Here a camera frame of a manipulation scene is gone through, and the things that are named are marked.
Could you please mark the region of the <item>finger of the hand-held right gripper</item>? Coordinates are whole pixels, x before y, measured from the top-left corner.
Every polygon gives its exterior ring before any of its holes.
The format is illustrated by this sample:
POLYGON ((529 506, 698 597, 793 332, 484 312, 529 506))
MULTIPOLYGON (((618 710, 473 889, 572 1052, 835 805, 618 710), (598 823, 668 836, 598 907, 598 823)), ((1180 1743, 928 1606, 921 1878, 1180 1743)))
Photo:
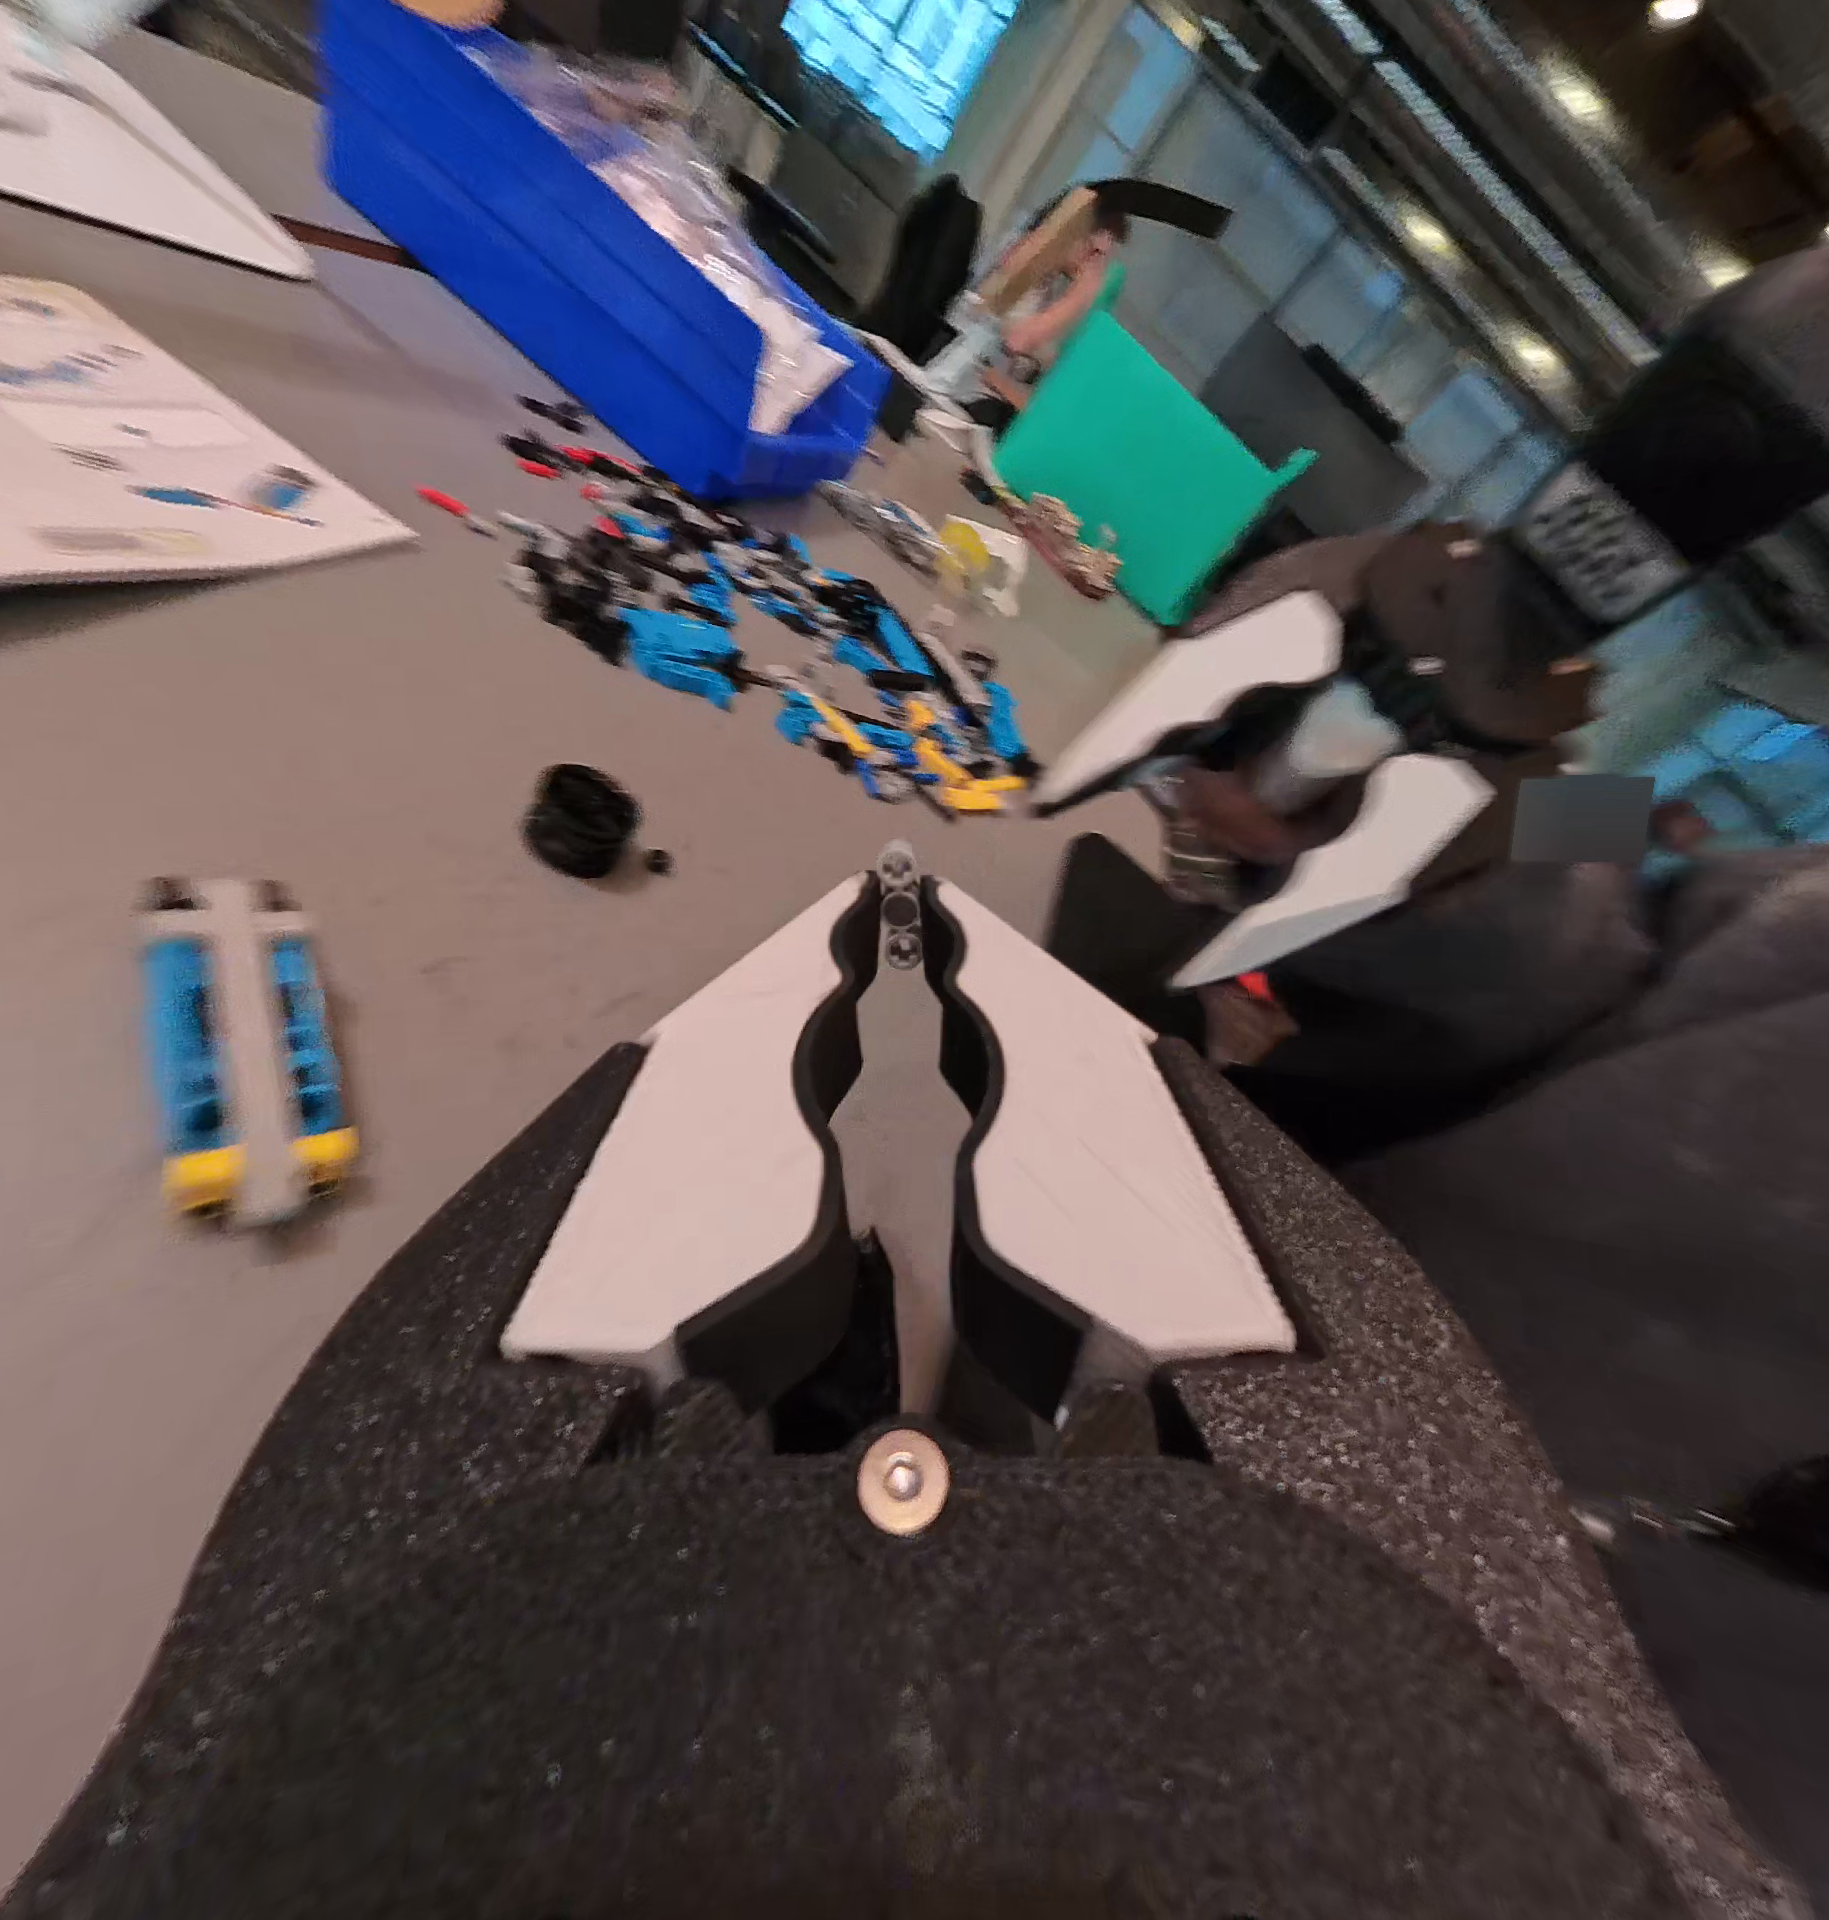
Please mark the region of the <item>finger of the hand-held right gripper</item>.
POLYGON ((1414 876, 1492 801, 1494 788, 1450 756, 1403 754, 1366 777, 1353 825, 1307 851, 1279 892, 1233 915, 1169 977, 1196 991, 1312 948, 1407 900, 1414 876))
POLYGON ((1030 789, 1051 818, 1113 791, 1157 761, 1191 756, 1240 699, 1307 687, 1338 671, 1343 614, 1312 590, 1291 592, 1157 655, 1053 756, 1030 789))

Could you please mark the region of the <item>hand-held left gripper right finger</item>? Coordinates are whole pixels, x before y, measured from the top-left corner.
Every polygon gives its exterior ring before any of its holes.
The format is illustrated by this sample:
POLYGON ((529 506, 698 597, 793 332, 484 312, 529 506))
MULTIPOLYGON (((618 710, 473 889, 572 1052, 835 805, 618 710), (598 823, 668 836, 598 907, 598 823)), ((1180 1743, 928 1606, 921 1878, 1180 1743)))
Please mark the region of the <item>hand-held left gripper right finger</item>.
POLYGON ((959 1344, 1032 1418, 1088 1380, 1279 1358, 1297 1323, 1136 1018, 950 880, 922 880, 959 1344))

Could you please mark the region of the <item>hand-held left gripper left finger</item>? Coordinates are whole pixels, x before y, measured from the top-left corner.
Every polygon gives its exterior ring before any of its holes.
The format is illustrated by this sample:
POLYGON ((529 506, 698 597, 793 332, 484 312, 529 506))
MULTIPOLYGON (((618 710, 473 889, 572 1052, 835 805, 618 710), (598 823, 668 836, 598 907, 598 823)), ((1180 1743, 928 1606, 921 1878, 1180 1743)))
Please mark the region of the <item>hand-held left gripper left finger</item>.
POLYGON ((874 878, 845 876, 622 1052, 503 1358, 710 1380, 766 1411, 833 1354, 859 1256, 831 1119, 873 979, 874 878))

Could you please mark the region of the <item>black spoked wheel rim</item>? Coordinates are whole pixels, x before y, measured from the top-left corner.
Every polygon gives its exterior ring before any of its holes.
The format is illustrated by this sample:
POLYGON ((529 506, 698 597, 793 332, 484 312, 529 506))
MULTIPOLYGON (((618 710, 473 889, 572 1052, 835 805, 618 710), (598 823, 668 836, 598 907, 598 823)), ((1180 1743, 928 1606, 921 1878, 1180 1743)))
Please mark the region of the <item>black spoked wheel rim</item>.
POLYGON ((633 849, 639 825, 639 799, 621 782, 589 764, 556 761, 537 782, 520 837, 553 871, 605 881, 633 849))

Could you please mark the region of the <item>pile of toy brick parts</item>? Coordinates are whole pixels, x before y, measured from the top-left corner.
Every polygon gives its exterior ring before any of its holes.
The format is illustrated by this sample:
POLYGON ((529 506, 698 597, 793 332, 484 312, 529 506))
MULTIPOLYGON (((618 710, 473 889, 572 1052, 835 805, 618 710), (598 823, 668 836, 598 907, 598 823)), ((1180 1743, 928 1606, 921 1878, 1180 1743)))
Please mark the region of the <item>pile of toy brick parts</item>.
POLYGON ((418 486, 477 536, 512 540, 503 577, 598 660, 719 712, 773 702, 776 732, 878 804, 943 818, 1022 805, 1038 765, 994 658, 945 635, 948 607, 912 623, 870 579, 820 563, 793 532, 702 497, 639 455, 571 439, 571 404, 520 396, 535 430, 505 433, 512 465, 574 497, 556 525, 484 512, 418 486))

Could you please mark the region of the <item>blue grey brick assembly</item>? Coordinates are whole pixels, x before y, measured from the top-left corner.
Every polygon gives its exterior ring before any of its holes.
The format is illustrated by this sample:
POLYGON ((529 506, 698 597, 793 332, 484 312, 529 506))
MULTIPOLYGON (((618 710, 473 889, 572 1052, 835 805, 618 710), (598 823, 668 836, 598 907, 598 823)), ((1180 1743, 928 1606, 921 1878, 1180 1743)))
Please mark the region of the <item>blue grey brick assembly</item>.
POLYGON ((234 876, 156 876, 138 926, 163 1197, 280 1233, 358 1155, 315 927, 274 880, 234 876))

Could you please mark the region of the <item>green sheet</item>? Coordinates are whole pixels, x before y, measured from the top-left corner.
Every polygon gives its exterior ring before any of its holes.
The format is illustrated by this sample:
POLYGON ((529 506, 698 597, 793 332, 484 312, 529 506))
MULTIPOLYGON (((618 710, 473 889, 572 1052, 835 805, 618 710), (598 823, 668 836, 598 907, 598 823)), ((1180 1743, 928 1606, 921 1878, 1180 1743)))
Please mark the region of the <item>green sheet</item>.
POLYGON ((1025 502, 1058 500, 1118 560, 1118 592, 1164 627, 1314 463, 1307 446, 1264 461, 1104 309, 992 448, 998 480, 1025 502))

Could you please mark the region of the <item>clear bag with parts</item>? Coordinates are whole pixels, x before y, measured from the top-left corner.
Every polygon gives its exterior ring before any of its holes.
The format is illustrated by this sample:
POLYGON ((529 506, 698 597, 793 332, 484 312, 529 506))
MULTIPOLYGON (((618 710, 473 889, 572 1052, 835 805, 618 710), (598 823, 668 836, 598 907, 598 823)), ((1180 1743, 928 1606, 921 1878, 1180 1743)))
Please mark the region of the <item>clear bag with parts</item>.
POLYGON ((815 488, 815 495, 846 524, 884 546, 903 563, 926 577, 926 581, 934 586, 950 604, 974 611, 989 611, 1000 617, 1020 615, 1020 587, 1030 547, 1018 534, 980 522, 983 525, 994 527, 1000 536, 1000 546, 1005 550, 1009 567, 1006 581, 994 592, 955 592, 945 587, 934 577, 934 536, 941 522, 928 522, 925 516, 894 497, 886 497, 878 492, 856 490, 845 481, 820 481, 815 488))

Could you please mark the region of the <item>tilted wooden board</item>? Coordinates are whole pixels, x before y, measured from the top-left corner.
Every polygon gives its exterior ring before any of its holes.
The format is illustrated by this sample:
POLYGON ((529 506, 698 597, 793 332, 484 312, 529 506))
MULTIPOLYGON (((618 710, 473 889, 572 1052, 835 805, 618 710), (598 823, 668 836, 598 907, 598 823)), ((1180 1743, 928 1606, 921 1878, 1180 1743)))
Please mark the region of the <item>tilted wooden board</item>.
POLYGON ((979 306, 989 316, 1003 317, 1044 280, 1075 271, 1103 209, 1096 182, 1065 192, 979 277, 979 306))

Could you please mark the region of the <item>black jacket on chair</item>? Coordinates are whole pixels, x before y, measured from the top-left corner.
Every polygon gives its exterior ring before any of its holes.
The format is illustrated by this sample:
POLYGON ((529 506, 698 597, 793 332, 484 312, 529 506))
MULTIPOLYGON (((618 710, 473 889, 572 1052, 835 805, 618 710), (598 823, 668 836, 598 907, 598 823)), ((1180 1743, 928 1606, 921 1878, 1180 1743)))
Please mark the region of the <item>black jacket on chair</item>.
POLYGON ((908 201, 874 299, 860 329, 926 364, 952 338, 947 319, 970 284, 980 237, 980 203, 962 180, 943 172, 908 201))

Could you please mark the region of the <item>person's torso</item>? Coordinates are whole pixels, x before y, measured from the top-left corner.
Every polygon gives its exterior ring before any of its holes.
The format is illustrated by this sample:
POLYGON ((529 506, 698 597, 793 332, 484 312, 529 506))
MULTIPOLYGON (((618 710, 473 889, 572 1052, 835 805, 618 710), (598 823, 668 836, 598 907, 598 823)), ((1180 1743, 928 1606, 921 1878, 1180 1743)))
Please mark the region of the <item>person's torso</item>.
MULTIPOLYGON (((1829 1455, 1829 991, 1586 1059, 1343 1183, 1580 1499, 1712 1510, 1829 1455)), ((1639 1527, 1606 1569, 1744 1823, 1829 1916, 1829 1594, 1639 1527)))

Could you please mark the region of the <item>clear plastic bag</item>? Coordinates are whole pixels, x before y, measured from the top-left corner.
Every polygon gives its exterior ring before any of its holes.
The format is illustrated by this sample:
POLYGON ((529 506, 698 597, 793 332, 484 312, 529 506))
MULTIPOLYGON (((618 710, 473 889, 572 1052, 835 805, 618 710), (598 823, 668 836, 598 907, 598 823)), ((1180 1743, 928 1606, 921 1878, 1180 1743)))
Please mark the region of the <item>clear plastic bag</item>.
POLYGON ((795 428, 850 369, 850 353, 822 340, 809 299, 756 248, 666 64, 509 38, 471 62, 754 323, 753 432, 795 428))

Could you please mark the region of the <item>blue storage bin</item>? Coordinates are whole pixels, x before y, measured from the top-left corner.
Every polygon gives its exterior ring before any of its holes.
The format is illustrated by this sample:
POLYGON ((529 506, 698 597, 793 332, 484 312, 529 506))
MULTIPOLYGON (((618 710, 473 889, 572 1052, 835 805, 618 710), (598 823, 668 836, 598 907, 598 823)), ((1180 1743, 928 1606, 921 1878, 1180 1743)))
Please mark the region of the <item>blue storage bin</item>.
POLYGON ((503 46, 399 3, 316 3, 335 192, 686 492, 785 500, 842 480, 886 366, 811 306, 846 366, 786 430, 758 432, 756 321, 491 73, 503 46))

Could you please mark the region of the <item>instruction booklet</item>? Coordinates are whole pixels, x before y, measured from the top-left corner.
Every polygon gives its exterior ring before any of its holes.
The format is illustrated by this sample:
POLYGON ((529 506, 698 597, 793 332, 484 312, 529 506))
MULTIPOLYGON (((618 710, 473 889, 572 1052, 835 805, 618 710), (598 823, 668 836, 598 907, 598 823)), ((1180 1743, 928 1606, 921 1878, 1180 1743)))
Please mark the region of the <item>instruction booklet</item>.
POLYGON ((0 592, 213 581, 415 542, 96 299, 0 274, 0 592))

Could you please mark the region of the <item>white laptop stand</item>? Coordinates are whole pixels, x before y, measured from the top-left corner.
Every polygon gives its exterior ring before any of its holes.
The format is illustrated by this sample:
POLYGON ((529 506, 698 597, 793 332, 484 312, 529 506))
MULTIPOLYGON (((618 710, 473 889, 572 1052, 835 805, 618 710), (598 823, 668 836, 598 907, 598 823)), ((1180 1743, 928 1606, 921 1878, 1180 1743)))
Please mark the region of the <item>white laptop stand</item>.
POLYGON ((310 256, 96 57, 143 3, 0 3, 0 198, 293 282, 310 256))

